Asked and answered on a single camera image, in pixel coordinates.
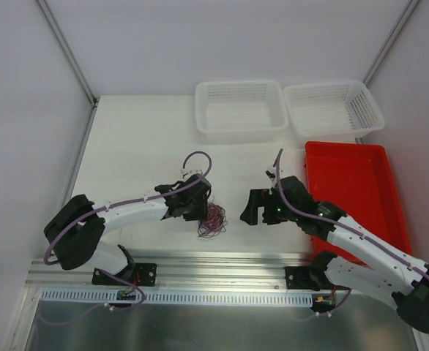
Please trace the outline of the red plastic tray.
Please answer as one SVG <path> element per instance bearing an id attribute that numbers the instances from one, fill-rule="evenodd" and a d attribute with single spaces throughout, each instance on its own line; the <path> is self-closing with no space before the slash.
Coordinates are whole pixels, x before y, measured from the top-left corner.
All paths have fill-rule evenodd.
<path id="1" fill-rule="evenodd" d="M 315 200 L 334 203 L 379 238 L 413 253 L 384 147 L 309 141 L 305 169 Z"/>

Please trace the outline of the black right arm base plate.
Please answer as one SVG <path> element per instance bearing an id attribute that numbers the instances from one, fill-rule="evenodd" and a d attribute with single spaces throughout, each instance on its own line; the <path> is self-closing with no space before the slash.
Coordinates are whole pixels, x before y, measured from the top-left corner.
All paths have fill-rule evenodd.
<path id="1" fill-rule="evenodd" d="M 284 271 L 288 290 L 348 290 L 347 287 L 331 283 L 322 271 L 310 266 L 286 266 Z"/>

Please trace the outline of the aluminium frame post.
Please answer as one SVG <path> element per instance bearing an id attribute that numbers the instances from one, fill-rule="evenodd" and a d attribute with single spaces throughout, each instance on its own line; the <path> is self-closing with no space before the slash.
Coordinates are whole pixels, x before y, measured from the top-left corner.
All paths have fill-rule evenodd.
<path id="1" fill-rule="evenodd" d="M 85 75 L 72 51 L 72 48 L 70 47 L 67 38 L 65 37 L 64 32 L 62 31 L 59 22 L 57 21 L 56 16 L 51 9 L 51 6 L 46 0 L 34 0 L 34 3 L 47 23 L 47 26 L 50 29 L 53 38 L 59 47 L 59 50 L 62 52 L 65 61 L 75 76 L 75 79 L 77 80 L 78 85 L 80 86 L 87 102 L 92 107 L 94 107 L 98 102 L 98 98 L 96 98 L 91 89 L 91 86 L 85 78 Z"/>
<path id="2" fill-rule="evenodd" d="M 421 3 L 422 0 L 409 0 L 406 2 L 405 7 L 403 8 L 402 12 L 399 14 L 397 20 L 390 29 L 386 39 L 384 40 L 382 46 L 377 52 L 376 57 L 373 59 L 372 64 L 369 66 L 364 78 L 362 79 L 362 82 L 368 88 L 375 80 L 382 65 L 387 60 L 400 35 L 411 21 L 412 17 L 414 16 Z"/>

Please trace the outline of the white perforated basket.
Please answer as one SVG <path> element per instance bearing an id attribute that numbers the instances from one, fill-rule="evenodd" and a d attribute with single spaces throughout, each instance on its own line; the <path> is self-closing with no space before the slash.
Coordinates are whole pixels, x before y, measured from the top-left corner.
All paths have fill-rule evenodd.
<path id="1" fill-rule="evenodd" d="M 361 138 L 385 120 L 367 86 L 357 80 L 286 86 L 284 102 L 296 135 Z"/>
<path id="2" fill-rule="evenodd" d="M 283 92 L 274 80 L 201 82 L 194 114 L 199 135 L 210 144 L 269 142 L 288 127 Z"/>

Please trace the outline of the white perforated basket left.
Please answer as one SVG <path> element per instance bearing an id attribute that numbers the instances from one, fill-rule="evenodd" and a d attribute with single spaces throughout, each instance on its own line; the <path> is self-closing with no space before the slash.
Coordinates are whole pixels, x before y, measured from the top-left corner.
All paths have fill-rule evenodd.
<path id="1" fill-rule="evenodd" d="M 288 127 L 283 92 L 274 80 L 201 82 L 194 114 L 199 135 L 210 144 L 269 142 Z"/>

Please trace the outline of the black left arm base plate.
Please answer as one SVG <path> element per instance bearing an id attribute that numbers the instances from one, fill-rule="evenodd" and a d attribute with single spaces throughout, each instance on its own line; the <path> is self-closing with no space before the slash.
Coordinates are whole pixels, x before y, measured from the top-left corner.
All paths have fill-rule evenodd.
<path id="1" fill-rule="evenodd" d="M 139 287 L 153 287 L 157 277 L 157 264 L 155 263 L 130 263 L 122 272 L 115 276 L 124 282 L 116 281 L 102 271 L 95 269 L 92 284 L 97 286 L 123 286 L 128 283 Z"/>

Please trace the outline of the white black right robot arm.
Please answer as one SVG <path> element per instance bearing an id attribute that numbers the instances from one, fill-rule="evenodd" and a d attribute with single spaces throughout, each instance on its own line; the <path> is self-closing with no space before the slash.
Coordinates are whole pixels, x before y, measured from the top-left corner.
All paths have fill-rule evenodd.
<path id="1" fill-rule="evenodd" d="M 429 263 L 402 252 L 366 230 L 335 204 L 316 201 L 295 176 L 250 190 L 239 216 L 250 226 L 293 222 L 304 233 L 341 248 L 360 264 L 323 251 L 292 279 L 303 289 L 345 287 L 393 308 L 413 329 L 429 334 Z"/>

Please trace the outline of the aluminium frame post left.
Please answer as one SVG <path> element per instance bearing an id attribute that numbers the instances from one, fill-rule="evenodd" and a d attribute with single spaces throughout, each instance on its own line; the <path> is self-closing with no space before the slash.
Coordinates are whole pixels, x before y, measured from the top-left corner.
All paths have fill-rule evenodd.
<path id="1" fill-rule="evenodd" d="M 34 3 L 47 23 L 47 26 L 50 29 L 53 38 L 59 47 L 59 50 L 62 52 L 65 61 L 75 76 L 75 79 L 77 80 L 78 85 L 80 86 L 87 102 L 92 107 L 94 107 L 98 102 L 98 98 L 96 98 L 91 89 L 91 86 L 85 78 L 85 75 L 72 51 L 72 48 L 70 47 L 67 38 L 65 37 L 64 32 L 62 31 L 59 22 L 57 21 L 56 16 L 51 9 L 51 6 L 46 0 L 34 0 Z"/>

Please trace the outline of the aluminium frame post right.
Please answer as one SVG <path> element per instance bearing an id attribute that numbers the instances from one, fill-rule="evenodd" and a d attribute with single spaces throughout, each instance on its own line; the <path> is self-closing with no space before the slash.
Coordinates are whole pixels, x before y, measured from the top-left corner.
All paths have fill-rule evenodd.
<path id="1" fill-rule="evenodd" d="M 376 57 L 373 59 L 372 64 L 369 66 L 364 78 L 362 79 L 362 82 L 368 88 L 375 80 L 382 65 L 387 60 L 400 35 L 411 21 L 412 17 L 414 16 L 421 3 L 422 0 L 409 0 L 406 2 L 405 7 L 403 8 L 402 12 L 399 14 L 397 20 L 390 29 L 386 39 L 384 40 L 382 46 L 377 52 Z"/>

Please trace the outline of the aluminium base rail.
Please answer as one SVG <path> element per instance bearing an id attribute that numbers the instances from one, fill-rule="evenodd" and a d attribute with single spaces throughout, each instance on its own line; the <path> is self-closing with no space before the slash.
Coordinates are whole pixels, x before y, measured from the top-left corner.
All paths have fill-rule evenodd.
<path id="1" fill-rule="evenodd" d="M 137 263 L 157 265 L 155 288 L 272 292 L 286 288 L 285 267 L 312 263 L 307 254 L 130 251 Z"/>

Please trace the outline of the white perforated basket right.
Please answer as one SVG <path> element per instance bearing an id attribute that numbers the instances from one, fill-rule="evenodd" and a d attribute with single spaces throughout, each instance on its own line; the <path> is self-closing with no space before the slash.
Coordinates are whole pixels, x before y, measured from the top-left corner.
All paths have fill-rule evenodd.
<path id="1" fill-rule="evenodd" d="M 361 138 L 385 120 L 367 86 L 357 80 L 286 86 L 284 102 L 296 135 Z"/>

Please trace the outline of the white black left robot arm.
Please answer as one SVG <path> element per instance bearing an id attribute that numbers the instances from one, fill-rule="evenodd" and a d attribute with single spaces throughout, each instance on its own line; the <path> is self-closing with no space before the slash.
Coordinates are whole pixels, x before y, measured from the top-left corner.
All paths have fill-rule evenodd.
<path id="1" fill-rule="evenodd" d="M 142 278 L 140 265 L 124 246 L 108 244 L 103 236 L 140 222 L 206 219 L 211 190 L 202 175 L 192 174 L 133 200 L 96 203 L 86 195 L 76 195 L 43 230 L 49 243 L 44 263 L 60 265 L 65 271 L 90 265 L 95 285 L 136 284 Z"/>

